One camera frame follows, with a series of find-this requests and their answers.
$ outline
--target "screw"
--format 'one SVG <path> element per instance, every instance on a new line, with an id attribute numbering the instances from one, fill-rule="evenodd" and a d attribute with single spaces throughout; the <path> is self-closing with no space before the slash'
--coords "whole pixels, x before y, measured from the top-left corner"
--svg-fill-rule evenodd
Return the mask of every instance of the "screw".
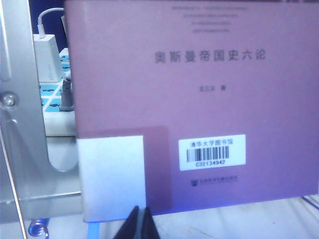
<path id="1" fill-rule="evenodd" d="M 2 101 L 2 106 L 5 109 L 10 109 L 13 106 L 15 106 L 15 104 L 16 104 L 15 95 L 11 94 L 11 93 L 7 93 L 7 94 L 3 95 L 1 101 Z"/>

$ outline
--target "metal frame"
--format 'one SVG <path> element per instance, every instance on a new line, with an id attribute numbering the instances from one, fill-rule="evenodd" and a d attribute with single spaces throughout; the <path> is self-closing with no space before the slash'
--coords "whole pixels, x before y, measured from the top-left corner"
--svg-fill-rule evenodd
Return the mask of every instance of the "metal frame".
<path id="1" fill-rule="evenodd" d="M 21 212 L 26 220 L 79 213 L 78 167 L 59 172 L 48 160 L 28 0 L 0 0 L 0 19 L 0 125 Z M 0 163 L 0 222 L 17 221 L 2 150 Z"/>

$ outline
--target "white power adapter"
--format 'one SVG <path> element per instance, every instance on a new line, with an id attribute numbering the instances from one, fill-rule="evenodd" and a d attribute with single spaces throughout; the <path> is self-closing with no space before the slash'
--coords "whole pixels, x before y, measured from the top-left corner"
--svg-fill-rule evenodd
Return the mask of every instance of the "white power adapter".
<path id="1" fill-rule="evenodd" d="M 63 70 L 55 36 L 46 34 L 41 38 L 39 34 L 34 34 L 33 42 L 39 82 L 59 82 Z"/>

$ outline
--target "white label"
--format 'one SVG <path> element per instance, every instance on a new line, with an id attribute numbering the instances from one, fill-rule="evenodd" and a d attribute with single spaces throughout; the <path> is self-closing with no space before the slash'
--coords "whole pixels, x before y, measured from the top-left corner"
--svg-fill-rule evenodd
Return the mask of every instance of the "white label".
<path id="1" fill-rule="evenodd" d="M 228 135 L 178 141 L 181 171 L 246 164 L 246 135 Z"/>
<path id="2" fill-rule="evenodd" d="M 146 207 L 142 135 L 77 139 L 86 222 L 126 218 Z"/>

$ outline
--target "white cable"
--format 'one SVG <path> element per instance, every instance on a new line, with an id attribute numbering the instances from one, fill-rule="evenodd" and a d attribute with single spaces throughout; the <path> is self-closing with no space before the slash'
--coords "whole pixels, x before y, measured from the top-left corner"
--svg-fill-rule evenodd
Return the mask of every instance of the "white cable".
<path id="1" fill-rule="evenodd" d="M 47 13 L 53 12 L 53 11 L 64 11 L 64 8 L 62 8 L 62 7 L 54 7 L 54 8 L 47 9 L 47 10 L 43 11 L 42 13 L 40 13 L 40 15 L 38 17 L 38 30 L 39 30 L 40 38 L 45 38 L 44 27 L 43 27 L 43 24 L 42 24 L 42 17 L 44 15 L 46 15 Z"/>

